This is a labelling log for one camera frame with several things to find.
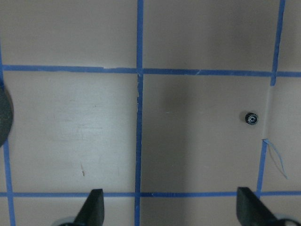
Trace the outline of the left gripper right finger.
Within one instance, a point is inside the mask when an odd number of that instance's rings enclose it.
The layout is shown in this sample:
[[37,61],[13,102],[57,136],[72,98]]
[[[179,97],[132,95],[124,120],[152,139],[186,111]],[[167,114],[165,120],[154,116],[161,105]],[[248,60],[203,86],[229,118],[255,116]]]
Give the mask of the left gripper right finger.
[[242,226],[282,225],[248,187],[237,188],[236,215]]

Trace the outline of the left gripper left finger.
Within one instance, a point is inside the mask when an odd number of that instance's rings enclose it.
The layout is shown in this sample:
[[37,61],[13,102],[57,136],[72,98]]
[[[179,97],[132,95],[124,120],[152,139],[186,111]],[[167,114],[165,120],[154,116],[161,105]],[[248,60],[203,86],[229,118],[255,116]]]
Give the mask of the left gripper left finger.
[[104,223],[104,197],[102,189],[93,189],[77,214],[75,226],[102,226]]

